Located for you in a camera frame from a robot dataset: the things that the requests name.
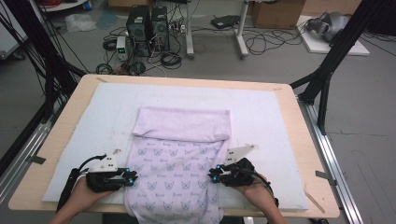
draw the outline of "robotic hand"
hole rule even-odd
[[[246,158],[230,165],[219,164],[215,169],[210,169],[209,173],[213,183],[222,183],[226,187],[250,186],[254,179],[259,179],[270,192],[276,206],[279,206],[279,201],[274,197],[270,186],[271,183],[259,175],[254,170],[253,164]]]
[[[100,162],[92,168],[82,170],[85,164],[93,160],[100,160]],[[58,202],[57,212],[69,199],[80,175],[86,175],[87,186],[94,192],[115,191],[122,187],[131,187],[137,179],[135,171],[131,172],[129,168],[119,168],[114,156],[103,155],[89,158],[79,168],[74,168],[70,172]]]

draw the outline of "cardboard box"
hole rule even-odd
[[[361,0],[306,0],[302,15],[320,16],[325,11],[352,15],[360,3]]]
[[[152,6],[152,0],[108,0],[109,7],[121,8],[131,7],[133,5],[147,5]]]
[[[251,18],[255,27],[294,29],[305,0],[281,0],[275,4],[255,3]]]

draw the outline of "folded garment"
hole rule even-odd
[[[125,207],[139,223],[219,223],[217,186],[208,170],[224,163],[228,110],[140,108],[127,167],[137,171]]]

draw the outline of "electrical wire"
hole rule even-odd
[[[390,54],[390,55],[393,55],[393,56],[395,56],[395,57],[396,57],[396,54],[394,54],[394,53],[392,53],[392,52],[388,51],[387,49],[384,49],[384,48],[381,48],[381,47],[379,47],[377,44],[375,44],[375,43],[371,42],[370,40],[368,40],[368,39],[365,39],[364,37],[361,37],[361,39],[362,39],[362,40],[364,40],[364,41],[366,41],[366,42],[367,42],[367,43],[369,43],[369,44],[372,44],[372,45],[376,46],[376,47],[377,47],[377,48],[379,48],[379,49],[382,49],[382,50],[384,50],[386,53],[388,53],[388,54]]]

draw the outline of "computer tower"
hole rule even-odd
[[[150,41],[153,35],[149,6],[132,6],[126,28],[132,45],[135,42]]]
[[[149,57],[151,56],[151,50],[154,48],[154,46],[150,43],[147,42],[137,42],[134,45],[134,55],[138,57]]]
[[[156,46],[160,46],[162,51],[169,51],[167,8],[153,7],[151,10],[151,22]]]

